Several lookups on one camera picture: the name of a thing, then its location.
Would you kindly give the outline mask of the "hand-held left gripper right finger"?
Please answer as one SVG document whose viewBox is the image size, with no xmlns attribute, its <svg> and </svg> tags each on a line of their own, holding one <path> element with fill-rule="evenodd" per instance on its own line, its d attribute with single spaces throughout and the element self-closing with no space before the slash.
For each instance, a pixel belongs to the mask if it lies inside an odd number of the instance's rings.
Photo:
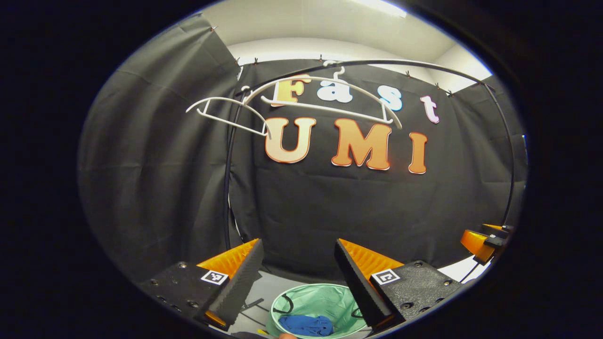
<svg viewBox="0 0 603 339">
<path fill-rule="evenodd" d="M 334 258 L 366 324 L 387 330 L 446 301 L 461 283 L 422 260 L 403 264 L 338 239 Z"/>
</svg>

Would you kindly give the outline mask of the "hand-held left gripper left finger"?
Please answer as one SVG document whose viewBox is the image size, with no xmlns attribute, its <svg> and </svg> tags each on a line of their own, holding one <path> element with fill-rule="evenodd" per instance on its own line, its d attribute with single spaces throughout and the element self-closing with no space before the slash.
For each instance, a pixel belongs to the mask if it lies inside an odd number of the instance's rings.
<svg viewBox="0 0 603 339">
<path fill-rule="evenodd" d="M 263 258 L 263 242 L 256 238 L 198 264 L 177 262 L 139 287 L 182 317 L 226 331 L 235 323 Z"/>
</svg>

